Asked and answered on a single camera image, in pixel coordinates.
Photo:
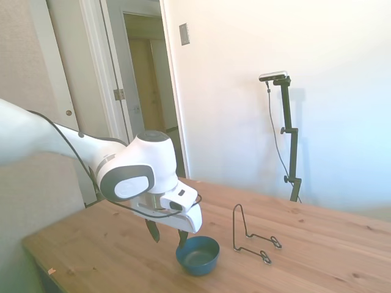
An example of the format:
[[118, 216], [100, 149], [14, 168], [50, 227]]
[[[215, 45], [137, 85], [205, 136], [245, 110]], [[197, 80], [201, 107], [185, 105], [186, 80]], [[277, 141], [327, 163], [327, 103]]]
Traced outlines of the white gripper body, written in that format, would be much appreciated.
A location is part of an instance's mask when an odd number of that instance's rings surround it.
[[193, 206], [188, 212], [180, 212], [177, 215], [168, 217], [169, 214], [175, 213], [174, 210], [164, 209], [157, 210], [146, 205], [142, 197], [137, 197], [131, 200], [131, 208], [143, 212], [145, 215], [134, 212], [147, 220], [154, 221], [172, 228], [187, 231], [189, 233], [197, 233], [202, 226], [202, 212], [199, 204]]

